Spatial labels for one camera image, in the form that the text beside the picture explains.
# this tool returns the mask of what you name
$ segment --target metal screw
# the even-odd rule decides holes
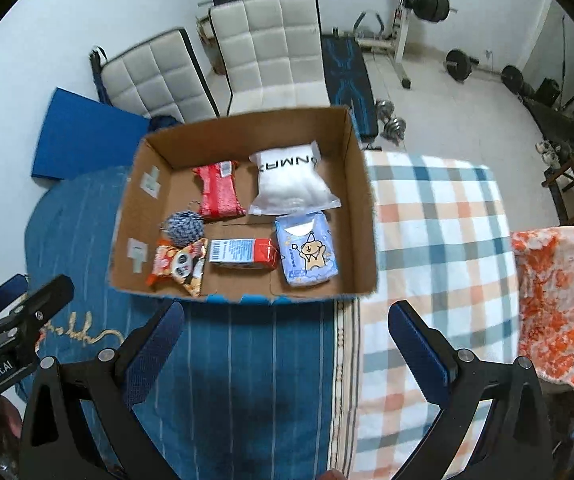
[[[518,364],[522,366],[525,370],[529,370],[531,368],[531,361],[528,357],[521,355],[518,357]]]
[[[42,361],[40,361],[40,368],[47,370],[53,366],[54,362],[55,360],[53,357],[47,356]]]
[[[107,361],[111,361],[115,355],[116,352],[113,351],[113,348],[105,348],[104,350],[100,350],[98,353],[98,359],[103,363],[106,363]]]
[[[458,359],[460,359],[461,361],[464,361],[465,363],[470,363],[471,361],[474,360],[474,353],[471,350],[468,350],[467,348],[461,348],[460,350],[458,350]]]

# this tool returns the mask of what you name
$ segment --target small box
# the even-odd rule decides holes
[[[234,115],[166,128],[146,136],[136,152],[116,221],[110,283],[133,294],[187,298],[169,280],[146,283],[151,273],[160,225],[172,213],[199,202],[202,183],[193,168],[236,160],[236,193],[243,208],[258,194],[255,152],[318,142],[316,171],[341,207],[324,212],[338,265],[338,275],[316,286],[294,288],[280,265],[273,270],[229,269],[206,262],[198,301],[271,303],[320,301],[371,294],[378,270],[374,243],[371,183],[352,119],[346,108],[290,108]],[[273,238],[273,216],[243,216],[206,222],[209,243],[220,239]]]
[[[270,238],[212,240],[209,261],[231,269],[275,269],[278,251]]]

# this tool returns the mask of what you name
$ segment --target fuzzy ball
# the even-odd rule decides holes
[[[164,230],[176,247],[186,247],[204,237],[202,217],[193,211],[179,211],[164,221]]]

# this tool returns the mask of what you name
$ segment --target quilted white cushion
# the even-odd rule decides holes
[[[102,67],[102,82],[116,108],[147,118],[171,115],[185,123],[218,116],[183,28],[130,48]]]
[[[230,114],[329,106],[316,0],[240,0],[211,9]]]

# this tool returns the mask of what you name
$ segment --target white plastic bag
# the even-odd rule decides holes
[[[307,214],[340,207],[340,199],[316,173],[320,161],[317,142],[265,150],[249,159],[259,171],[258,196],[249,214]]]

